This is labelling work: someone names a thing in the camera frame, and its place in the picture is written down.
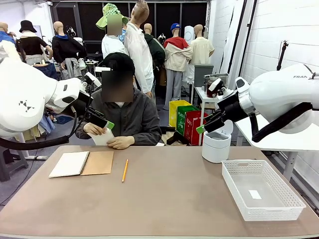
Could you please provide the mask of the white perforated plastic basket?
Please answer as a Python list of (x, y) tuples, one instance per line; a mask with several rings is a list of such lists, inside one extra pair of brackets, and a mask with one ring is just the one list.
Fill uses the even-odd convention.
[(222, 161), (222, 176), (245, 221), (294, 221), (306, 207), (265, 160)]

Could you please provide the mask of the person's left hand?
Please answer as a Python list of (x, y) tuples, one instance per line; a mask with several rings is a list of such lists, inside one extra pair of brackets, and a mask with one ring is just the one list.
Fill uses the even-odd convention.
[(118, 136), (110, 139), (107, 142), (107, 146), (114, 149), (122, 150), (128, 148), (134, 143), (135, 139), (133, 136)]

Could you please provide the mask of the spiral notebook brown cover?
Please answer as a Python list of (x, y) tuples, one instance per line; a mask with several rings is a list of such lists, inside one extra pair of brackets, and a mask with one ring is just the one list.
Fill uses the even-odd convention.
[(112, 151), (64, 153), (49, 178), (110, 174), (113, 156)]

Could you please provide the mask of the red recycling bag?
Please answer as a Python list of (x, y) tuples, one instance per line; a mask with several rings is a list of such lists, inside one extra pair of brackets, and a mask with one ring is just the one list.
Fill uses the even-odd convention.
[(189, 111), (185, 114), (184, 138), (191, 146), (199, 145), (199, 134), (196, 128), (201, 125), (201, 111)]

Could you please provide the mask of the yellow pencil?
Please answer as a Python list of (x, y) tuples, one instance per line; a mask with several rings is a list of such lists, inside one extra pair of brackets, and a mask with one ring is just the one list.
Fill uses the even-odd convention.
[(124, 183), (125, 178), (126, 178), (128, 163), (129, 163), (129, 160), (127, 159), (127, 160), (126, 160), (126, 163), (125, 163), (125, 167), (124, 167), (124, 172), (123, 172), (122, 180), (121, 180), (122, 183)]

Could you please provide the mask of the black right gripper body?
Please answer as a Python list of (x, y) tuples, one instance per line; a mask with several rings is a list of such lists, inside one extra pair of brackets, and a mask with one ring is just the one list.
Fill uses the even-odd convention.
[(248, 117), (239, 103), (238, 93), (234, 93), (222, 99), (218, 102), (218, 106), (221, 110), (223, 122), (227, 120), (237, 122)]

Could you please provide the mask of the small white table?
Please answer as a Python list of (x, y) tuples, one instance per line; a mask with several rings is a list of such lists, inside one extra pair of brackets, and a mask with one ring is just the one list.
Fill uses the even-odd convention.
[(202, 100), (202, 105), (201, 105), (201, 118), (200, 118), (200, 125), (203, 125), (204, 121), (204, 111), (205, 108), (209, 106), (209, 104), (213, 104), (213, 109), (217, 107), (217, 101), (218, 99), (215, 98), (210, 98), (207, 96), (206, 92), (202, 89), (202, 87), (195, 87), (194, 90), (197, 92), (199, 98)]

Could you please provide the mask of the black floor stand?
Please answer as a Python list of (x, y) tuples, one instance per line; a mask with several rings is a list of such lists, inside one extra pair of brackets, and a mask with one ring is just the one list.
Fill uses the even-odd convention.
[(160, 126), (162, 132), (162, 141), (165, 145), (184, 145), (189, 146), (188, 140), (184, 138), (172, 126)]

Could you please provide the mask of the green recycling bag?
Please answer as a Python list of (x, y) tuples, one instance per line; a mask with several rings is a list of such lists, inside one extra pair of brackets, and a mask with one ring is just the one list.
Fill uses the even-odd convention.
[(185, 117), (187, 112), (198, 111), (199, 109), (193, 105), (178, 106), (176, 111), (176, 131), (184, 135)]

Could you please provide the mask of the tall mannequin white shirt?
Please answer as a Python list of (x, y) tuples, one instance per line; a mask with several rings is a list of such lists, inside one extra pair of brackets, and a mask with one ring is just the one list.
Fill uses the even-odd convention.
[(140, 90), (154, 99), (153, 59), (144, 34), (140, 29), (149, 16), (149, 7), (145, 0), (138, 0), (127, 23), (124, 46), (135, 66), (135, 78)]

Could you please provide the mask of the person in grey jacket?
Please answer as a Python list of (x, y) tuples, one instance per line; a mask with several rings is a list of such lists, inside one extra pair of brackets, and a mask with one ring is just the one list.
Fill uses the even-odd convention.
[(92, 95), (92, 107), (115, 124), (114, 137), (133, 136), (145, 125), (160, 125), (153, 100), (134, 87), (135, 75), (110, 69), (102, 79), (102, 88)]

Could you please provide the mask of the person's right hand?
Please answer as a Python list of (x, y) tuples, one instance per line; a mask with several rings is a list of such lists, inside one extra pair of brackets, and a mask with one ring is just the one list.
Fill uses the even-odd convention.
[(102, 135), (106, 133), (105, 128), (101, 128), (95, 124), (92, 123), (86, 123), (83, 127), (83, 130), (87, 134), (92, 134), (92, 135)]

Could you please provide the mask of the black cap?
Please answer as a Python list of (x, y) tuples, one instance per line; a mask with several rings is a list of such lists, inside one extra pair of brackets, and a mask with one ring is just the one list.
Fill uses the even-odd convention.
[(100, 65), (108, 67), (111, 70), (129, 72), (132, 75), (135, 74), (135, 66), (133, 60), (130, 58), (129, 55), (121, 52), (108, 54)]

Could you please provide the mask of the grey stool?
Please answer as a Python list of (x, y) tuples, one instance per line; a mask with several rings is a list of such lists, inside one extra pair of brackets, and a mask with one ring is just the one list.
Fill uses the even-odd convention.
[(8, 181), (10, 173), (20, 168), (28, 168), (28, 162), (22, 151), (14, 154), (9, 149), (0, 146), (0, 182)]

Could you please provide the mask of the torn white notebook sheet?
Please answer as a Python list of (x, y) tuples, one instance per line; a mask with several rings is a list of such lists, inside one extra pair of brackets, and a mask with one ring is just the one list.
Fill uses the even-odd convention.
[(94, 141), (96, 146), (106, 146), (108, 141), (114, 138), (112, 131), (106, 128), (106, 133), (101, 135), (88, 134)]

